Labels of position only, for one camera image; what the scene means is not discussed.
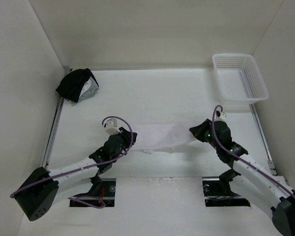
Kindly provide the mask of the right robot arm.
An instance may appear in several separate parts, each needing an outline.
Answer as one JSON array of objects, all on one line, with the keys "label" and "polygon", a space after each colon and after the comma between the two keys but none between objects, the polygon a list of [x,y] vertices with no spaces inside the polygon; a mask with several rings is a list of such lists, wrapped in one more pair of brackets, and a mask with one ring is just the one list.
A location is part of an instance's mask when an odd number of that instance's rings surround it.
[{"label": "right robot arm", "polygon": [[244,147],[234,142],[224,121],[206,119],[189,131],[200,142],[209,143],[219,159],[229,166],[219,177],[221,193],[239,194],[262,210],[281,235],[295,236],[295,189],[272,176]]}]

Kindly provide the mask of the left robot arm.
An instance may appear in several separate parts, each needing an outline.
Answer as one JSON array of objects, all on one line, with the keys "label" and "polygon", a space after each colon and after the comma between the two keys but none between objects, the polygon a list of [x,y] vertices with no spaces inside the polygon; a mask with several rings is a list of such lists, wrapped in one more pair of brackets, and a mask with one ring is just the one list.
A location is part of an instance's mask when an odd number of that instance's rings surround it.
[{"label": "left robot arm", "polygon": [[100,192],[100,175],[111,169],[135,144],[137,133],[121,127],[89,157],[59,169],[36,168],[11,195],[29,221],[48,212],[55,203]]}]

